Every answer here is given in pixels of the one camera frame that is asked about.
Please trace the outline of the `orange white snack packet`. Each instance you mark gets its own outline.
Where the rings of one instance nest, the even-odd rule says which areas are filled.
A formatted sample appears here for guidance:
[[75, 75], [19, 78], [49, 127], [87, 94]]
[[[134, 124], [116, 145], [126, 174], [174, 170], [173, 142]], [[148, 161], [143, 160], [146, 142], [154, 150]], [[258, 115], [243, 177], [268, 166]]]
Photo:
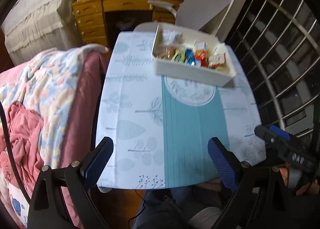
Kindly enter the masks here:
[[216, 68], [226, 63], [226, 54], [213, 54], [208, 58], [208, 67]]

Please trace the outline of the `green pineapple cake packet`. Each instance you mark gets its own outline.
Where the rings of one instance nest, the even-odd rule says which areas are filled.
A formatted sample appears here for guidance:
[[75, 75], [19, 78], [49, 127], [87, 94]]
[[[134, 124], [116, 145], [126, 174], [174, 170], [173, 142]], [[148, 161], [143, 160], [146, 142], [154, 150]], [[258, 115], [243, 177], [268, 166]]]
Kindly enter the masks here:
[[171, 59], [173, 62], [182, 62], [184, 63], [185, 61], [185, 52], [181, 50], [176, 50], [175, 55]]

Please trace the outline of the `clear brown cake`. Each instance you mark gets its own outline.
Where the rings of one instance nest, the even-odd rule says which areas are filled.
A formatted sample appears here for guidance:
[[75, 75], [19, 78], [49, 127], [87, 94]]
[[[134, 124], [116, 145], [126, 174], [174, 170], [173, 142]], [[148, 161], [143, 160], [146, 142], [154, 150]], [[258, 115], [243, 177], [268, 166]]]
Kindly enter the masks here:
[[166, 59], [171, 60], [176, 54], [176, 50], [178, 48], [176, 46], [161, 46], [158, 47], [156, 57], [158, 59]]

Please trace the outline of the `metal window grille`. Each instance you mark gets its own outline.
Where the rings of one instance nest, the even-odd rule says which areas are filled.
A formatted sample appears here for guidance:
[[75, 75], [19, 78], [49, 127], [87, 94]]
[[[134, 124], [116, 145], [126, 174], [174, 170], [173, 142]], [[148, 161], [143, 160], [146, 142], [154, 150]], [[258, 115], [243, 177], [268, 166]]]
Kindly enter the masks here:
[[249, 81], [261, 122], [311, 140], [319, 99], [319, 20], [304, 0], [246, 0], [226, 43]]

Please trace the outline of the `leaf patterned tablecloth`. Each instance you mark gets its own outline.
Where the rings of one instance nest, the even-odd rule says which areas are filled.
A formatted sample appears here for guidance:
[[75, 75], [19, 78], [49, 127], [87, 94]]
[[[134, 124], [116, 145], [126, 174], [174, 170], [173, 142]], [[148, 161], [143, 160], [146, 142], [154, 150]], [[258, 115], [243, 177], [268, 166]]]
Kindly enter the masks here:
[[162, 189], [218, 177], [208, 154], [217, 137], [240, 161], [266, 158], [254, 134], [260, 115], [252, 90], [230, 47], [236, 76], [229, 87], [159, 76], [153, 72], [154, 33], [119, 34], [107, 69], [99, 108], [97, 141], [114, 150], [97, 186]]

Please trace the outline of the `white plastic organizer tray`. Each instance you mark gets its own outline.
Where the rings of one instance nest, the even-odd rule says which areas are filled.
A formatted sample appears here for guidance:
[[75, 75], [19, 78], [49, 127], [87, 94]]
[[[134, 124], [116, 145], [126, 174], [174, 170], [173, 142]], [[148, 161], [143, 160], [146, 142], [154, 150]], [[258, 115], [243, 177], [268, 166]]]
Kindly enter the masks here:
[[[161, 46], [176, 46], [185, 52], [185, 61], [158, 59]], [[208, 58], [213, 54], [226, 54], [226, 63], [216, 68], [208, 67]], [[152, 48], [153, 69], [157, 75], [187, 79], [223, 87], [236, 77], [235, 67], [225, 44], [216, 37], [173, 24], [159, 23]]]

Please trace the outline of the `grey office chair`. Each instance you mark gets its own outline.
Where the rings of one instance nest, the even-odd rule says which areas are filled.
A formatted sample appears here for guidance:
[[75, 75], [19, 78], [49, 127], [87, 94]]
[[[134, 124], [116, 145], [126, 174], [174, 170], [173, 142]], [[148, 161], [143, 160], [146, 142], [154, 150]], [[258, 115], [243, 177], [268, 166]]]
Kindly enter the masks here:
[[231, 0], [184, 0], [175, 10], [173, 4], [149, 0], [148, 4], [167, 10], [175, 25], [215, 35]]

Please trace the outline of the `white lace curtain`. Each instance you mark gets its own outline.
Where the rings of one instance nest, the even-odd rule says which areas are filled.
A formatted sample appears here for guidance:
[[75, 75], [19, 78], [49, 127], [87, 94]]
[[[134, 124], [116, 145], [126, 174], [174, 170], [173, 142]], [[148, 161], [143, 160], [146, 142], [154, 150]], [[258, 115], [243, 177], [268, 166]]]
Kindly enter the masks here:
[[29, 61], [51, 48], [69, 50], [81, 46], [72, 3], [75, 0], [18, 0], [1, 29], [14, 65]]

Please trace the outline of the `wooden desk with drawers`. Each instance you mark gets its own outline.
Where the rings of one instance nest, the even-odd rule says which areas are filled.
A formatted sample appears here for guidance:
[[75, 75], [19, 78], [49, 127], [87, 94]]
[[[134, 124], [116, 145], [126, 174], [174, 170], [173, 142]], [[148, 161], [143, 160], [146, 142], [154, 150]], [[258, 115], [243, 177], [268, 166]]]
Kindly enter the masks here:
[[174, 23], [173, 14], [148, 1], [168, 2], [178, 9], [184, 0], [78, 0], [72, 4], [75, 25], [83, 44], [97, 43], [113, 49], [121, 31], [141, 23]]

